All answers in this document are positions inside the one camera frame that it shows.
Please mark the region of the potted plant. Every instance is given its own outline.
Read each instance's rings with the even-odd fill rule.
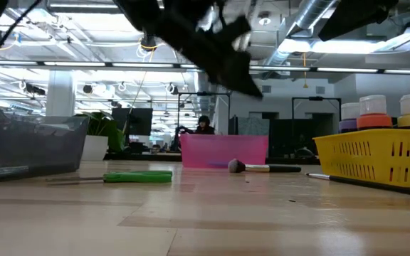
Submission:
[[[123,133],[117,128],[117,122],[111,115],[105,112],[85,112],[78,116],[90,119],[83,147],[83,161],[102,161],[108,147],[116,152],[123,150]]]

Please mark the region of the pink plastic bin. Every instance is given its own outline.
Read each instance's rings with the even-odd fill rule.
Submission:
[[[265,164],[268,137],[241,135],[183,134],[183,167],[227,168],[232,159],[245,164]]]

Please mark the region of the makeup brush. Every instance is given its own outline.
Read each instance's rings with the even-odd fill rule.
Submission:
[[[234,159],[228,163],[228,172],[231,174],[239,174],[243,171],[261,172],[261,173],[292,173],[301,172],[302,169],[297,166],[281,166],[281,165],[253,165],[244,164],[238,159]]]

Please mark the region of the black frame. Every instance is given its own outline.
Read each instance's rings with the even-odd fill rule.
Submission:
[[[292,138],[295,137],[295,100],[308,100],[308,101],[324,101],[324,100],[337,100],[339,104],[339,115],[341,121],[341,98],[336,97],[292,97]]]
[[[231,92],[221,93],[221,92],[179,92],[178,93],[178,106],[177,106],[177,128],[179,128],[179,111],[180,111],[180,104],[181,104],[181,96],[182,95],[197,95],[197,96],[220,96],[225,95],[228,98],[228,109],[227,109],[227,126],[228,122],[231,118]]]

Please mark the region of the screwdriver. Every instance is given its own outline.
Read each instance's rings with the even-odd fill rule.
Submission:
[[[104,174],[101,177],[47,178],[47,182],[104,181],[105,183],[168,183],[172,182],[171,171],[131,171]]]

